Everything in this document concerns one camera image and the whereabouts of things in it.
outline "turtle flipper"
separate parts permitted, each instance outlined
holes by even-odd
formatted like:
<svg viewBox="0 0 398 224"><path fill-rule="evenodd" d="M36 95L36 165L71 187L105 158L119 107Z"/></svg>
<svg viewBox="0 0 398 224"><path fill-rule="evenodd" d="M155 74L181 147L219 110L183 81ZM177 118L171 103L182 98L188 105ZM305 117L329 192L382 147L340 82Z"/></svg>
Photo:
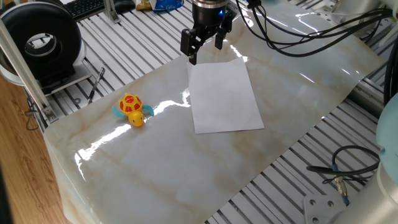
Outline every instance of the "turtle flipper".
<svg viewBox="0 0 398 224"><path fill-rule="evenodd" d="M126 115L124 115L124 113L122 111L118 111L118 109L116 109L114 106L112 106L112 113L120 118L125 117Z"/></svg>
<svg viewBox="0 0 398 224"><path fill-rule="evenodd" d="M151 106L149 106L149 105L143 105L143 106L142 106L142 109L143 109L143 110L147 110L147 111L150 113L150 115L155 116L154 109L152 109Z"/></svg>

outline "keyboard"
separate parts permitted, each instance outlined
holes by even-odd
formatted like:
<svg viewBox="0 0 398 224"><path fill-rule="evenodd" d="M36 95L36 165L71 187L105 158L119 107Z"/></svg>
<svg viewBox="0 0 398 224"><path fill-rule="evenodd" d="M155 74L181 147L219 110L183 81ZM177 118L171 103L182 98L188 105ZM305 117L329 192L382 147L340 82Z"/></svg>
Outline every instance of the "keyboard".
<svg viewBox="0 0 398 224"><path fill-rule="evenodd" d="M63 7L77 21L98 13L105 8L105 5L103 0L75 0L63 5Z"/></svg>

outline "black cable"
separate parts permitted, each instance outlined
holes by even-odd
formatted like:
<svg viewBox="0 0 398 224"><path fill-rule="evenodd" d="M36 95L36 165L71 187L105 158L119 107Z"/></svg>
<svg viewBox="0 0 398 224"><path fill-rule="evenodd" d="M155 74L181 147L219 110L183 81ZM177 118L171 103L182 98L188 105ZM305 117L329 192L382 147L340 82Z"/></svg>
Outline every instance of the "black cable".
<svg viewBox="0 0 398 224"><path fill-rule="evenodd" d="M256 10L253 8L252 11L253 11L254 18L255 18L256 22L257 22L258 24L261 25L261 23L259 22L258 16L257 16L257 14L256 14ZM377 17L377 18L370 19L370 20L368 20L368 21L366 21L366 22L376 22L376 21L378 21L378 20L380 20L380 19L381 19L381 18ZM356 25L356 27L359 27L359 28L358 28L358 30L359 30L359 29L362 29L363 27L365 27L365 26L367 26L367 25L368 25L368 24L365 24L365 22L363 22L363 23L361 23L361 24L359 24L359 25ZM264 29L262 28L262 26L259 26L259 28L260 28L260 30L261 30L263 36L266 38L266 41L269 41L269 38L268 38L267 34L265 33ZM281 54L283 54L283 55L289 56L289 57L307 57L307 56L311 56L311 55L317 54L317 53L319 53L319 52L321 52L321 51L323 51L323 50L328 49L329 47L331 47L331 46L337 44L338 42L340 42L340 41L342 41L343 39L347 38L347 37L350 36L351 34L354 34L355 32L357 32L357 30L351 30L351 31L347 32L346 34L342 35L341 37L337 38L337 39L334 40L333 42L331 42L331 43L329 43L329 44L327 44L327 45L325 45L325 46L323 46L323 47L320 47L319 49L316 49L316 50L313 50L313 51L311 51L311 52L304 53L304 54L292 54L292 53L284 52L283 50L277 48L272 42L270 42L269 45L271 45L271 47L272 47L274 50L276 50L277 52L279 52L279 53L281 53Z"/></svg>
<svg viewBox="0 0 398 224"><path fill-rule="evenodd" d="M394 70L394 63L396 61L397 54L398 54L398 38L396 38L396 41L394 42L394 46L392 47L390 57L388 58L388 62L387 62L386 75L384 77L384 93L383 93L384 106L387 105L387 103L390 101L390 99L392 97L392 95L391 95L391 78L392 78L392 73Z"/></svg>
<svg viewBox="0 0 398 224"><path fill-rule="evenodd" d="M260 31L261 31L261 33L263 35L263 37L261 37L259 34L255 33L248 26L246 20L244 19L244 16L243 16L243 13L242 13L242 9L241 9L241 6L239 5L239 1L238 0L236 0L236 4L238 6L238 10L239 10L239 13L240 13L241 17L243 18L244 24L250 30L250 32L253 35L255 35L256 37L260 38L261 40L266 41L266 43L269 46L269 48L271 48L273 50L276 50L279 53L281 53L283 55L286 55L286 56L289 56L289 57L306 57L306 56L310 56L310 55L319 53L322 50L325 50L325 49L337 44L338 42L342 41L344 38L348 37L349 35L354 34L355 32L359 31L363 27L366 27L366 26L372 24L373 22L380 21L383 18L391 17L391 14L392 14L391 13L392 11L390 9L375 9L375 10L369 11L369 12L367 12L367 13L365 13L365 14L357 17L357 18L351 19L351 20L346 21L346 22L344 22L342 24L339 24L339 25L337 25L335 27L332 27L331 29L321 30L321 31L316 32L316 33L303 35L303 34L298 34L298 33L295 33L295 32L291 32L289 30L285 30L285 29L279 27L278 25L274 24L270 19L267 18L266 10L261 5L259 5L259 6L256 6L256 7L252 8L252 12L253 12L253 16L254 16L254 18L255 18L255 20L256 20L259 28L260 28ZM259 20L259 18L257 16L256 10L258 10L260 12L260 14L264 18L264 27L260 23L260 20ZM335 33L332 33L332 34L327 34L327 33L332 32L333 30L338 29L338 28L340 28L342 26L345 26L345 25L347 25L347 24L349 24L351 22L354 22L354 21L357 21L357 20L360 20L360 19L363 19L363 18L366 18L366 17L374 17L374 18L372 18L372 19L370 19L370 20L368 20L366 22L362 22L362 23L360 23L358 25L355 25L353 27L350 27L348 29L341 30L341 31L338 31L338 32L335 32ZM279 29L279 30L281 30L283 32L286 32L288 34L291 34L291 35L294 35L294 36L297 36L297 37L301 37L302 39L300 41L298 41L298 42L292 42L292 43L275 42L273 40L270 40L270 38L267 35L267 26L266 26L267 22L269 22L271 25L273 25L274 27L276 27L277 29ZM295 45L298 45L298 44L303 44L303 43L309 42L309 41L311 41L313 39L334 37L334 36L341 35L341 34L344 34L344 35L342 35L341 37L337 38L333 42L327 44L326 46L323 46L323 47L321 47L319 49L316 49L316 50L314 50L312 52L308 52L308 53L305 53L305 54L292 54L292 53L288 53L288 52L285 52L285 51L282 50L282 49L286 49L288 47L292 47L292 46L295 46ZM280 47L277 47L276 45L286 45L286 46L280 48Z"/></svg>
<svg viewBox="0 0 398 224"><path fill-rule="evenodd" d="M28 105L29 105L29 109L28 109L28 111L25 111L25 113L24 113L25 116L28 117L28 119L27 119L27 121L26 121L26 130L28 130L28 131L34 131L34 130L36 130L36 129L39 128L39 125L37 125L36 128L29 128L29 123L30 123L30 120L31 120L32 117L33 117L33 114L34 114L34 113L37 113L37 110L34 110L34 109L33 109L33 107L36 105L36 102L31 102L31 101L29 100L29 97L28 97L27 103L28 103Z"/></svg>
<svg viewBox="0 0 398 224"><path fill-rule="evenodd" d="M373 31L369 35L367 35L366 37L360 37L359 39L364 41L365 44L368 43L373 38L373 36L376 34L376 31L379 28L380 23L381 23L381 20L379 20L379 22L376 24L376 27L373 29Z"/></svg>
<svg viewBox="0 0 398 224"><path fill-rule="evenodd" d="M395 57L392 74L391 74L391 90L390 90L390 98L392 98L398 89L398 57Z"/></svg>
<svg viewBox="0 0 398 224"><path fill-rule="evenodd" d="M347 180L347 181L357 181L359 184L361 184L362 186L366 185L366 182L368 181L367 179L371 178L372 176L369 177L353 177L353 176L349 176L349 178L343 178L343 180ZM322 181L323 184L329 184L330 182L334 181L334 178L330 178L330 179L326 179L324 181Z"/></svg>
<svg viewBox="0 0 398 224"><path fill-rule="evenodd" d="M298 41L298 42L293 42L293 43L281 43L281 42L274 42L274 41L270 40L273 44L278 44L278 45L290 45L290 46L288 46L288 47L291 47L291 46L297 45L297 44L303 44L303 43L306 43L306 42L311 41L311 40L313 40L313 39L322 39L322 38L334 37L334 36L343 34L344 32L348 32L348 31L350 31L350 30L352 30L352 29L355 29L356 31L358 31L359 29L358 29L357 27L354 26L354 27L347 28L347 29L345 29L345 30L341 30L341 31L339 31L339 32L335 32L335 33L332 33L332 34L325 35L325 34L331 32L331 31L333 31L333 30L335 30L335 29L338 29L338 28L340 28L341 26L345 26L345 25L347 25L347 24L349 24L349 23L351 23L351 22L357 21L357 20L359 20L359 19L363 19L363 18L365 18L365 17L374 16L374 14L371 14L371 12L368 12L368 14L363 14L363 15L360 16L360 17L357 17L357 18L355 18L355 19L352 19L352 20L349 20L349 21L344 22L344 23L342 23L342 24L339 24L339 25L337 25L337 26L334 26L334 27L332 27L331 29L320 30L320 31L318 31L318 32L312 32L312 33L309 33L309 34L307 34L307 35L302 35L302 34L296 34L296 33L294 33L294 32L285 30L285 29L283 29L283 28L277 26L276 24L274 24L272 21L270 21L270 20L267 18L264 7L263 7L263 6L259 6L259 7L261 7L262 10L264 10L264 12L262 12L262 11L257 7L257 10L258 10L258 11L260 12L260 14L265 18L265 19L264 19L264 24L265 24L264 27L265 27L265 28L267 28L267 25L266 25L266 24L267 24L267 21L269 21L270 24L273 24L276 28L280 29L281 31L284 31L284 32L286 32L286 33L288 33L288 34L294 34L294 35L297 35L297 36L301 36L301 37L302 37L302 39L301 39L300 41ZM390 11L385 11L384 13L385 13L386 15L390 15L390 14L391 14Z"/></svg>
<svg viewBox="0 0 398 224"><path fill-rule="evenodd" d="M335 153L333 153L332 157L331 157L331 164L335 165L336 164L336 156L339 152L347 150L347 149L359 149L361 151L364 151L370 155L372 155L373 157L375 157L376 159L379 159L379 155L375 152L373 152L370 149L366 149L365 147L361 147L361 146L343 146L339 149L337 149L335 151ZM312 171L312 172L317 172L319 174L330 174L330 175L337 175L337 177L341 177L341 176L352 176L352 175L359 175L359 174L364 174L367 172L371 172L374 169L377 169L377 167L379 166L380 161L376 162L375 164L363 168L363 169L359 169L359 170L353 170L353 171L333 171L333 169L331 168L327 168L327 167L318 167L318 166L308 166L307 170Z"/></svg>

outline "yellow toy turtle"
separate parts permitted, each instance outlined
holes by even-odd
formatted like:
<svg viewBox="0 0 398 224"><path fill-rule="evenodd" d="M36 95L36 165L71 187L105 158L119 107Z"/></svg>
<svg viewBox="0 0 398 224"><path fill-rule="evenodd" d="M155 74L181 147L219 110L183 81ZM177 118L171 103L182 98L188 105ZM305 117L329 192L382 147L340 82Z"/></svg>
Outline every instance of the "yellow toy turtle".
<svg viewBox="0 0 398 224"><path fill-rule="evenodd" d="M128 93L124 94L124 97L119 100L119 108L120 111L112 106L112 113L120 118L127 116L129 122L135 127L139 127L144 123L142 109L147 110L150 115L154 115L154 110L151 106L143 105L141 99L137 95Z"/></svg>

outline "white paper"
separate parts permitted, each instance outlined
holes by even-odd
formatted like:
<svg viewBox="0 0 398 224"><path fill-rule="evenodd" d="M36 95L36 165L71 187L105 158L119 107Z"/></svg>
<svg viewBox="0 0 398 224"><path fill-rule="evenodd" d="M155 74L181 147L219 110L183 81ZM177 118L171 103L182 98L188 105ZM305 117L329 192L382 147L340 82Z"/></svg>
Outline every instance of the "white paper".
<svg viewBox="0 0 398 224"><path fill-rule="evenodd" d="M242 57L187 68L196 134L264 128Z"/></svg>

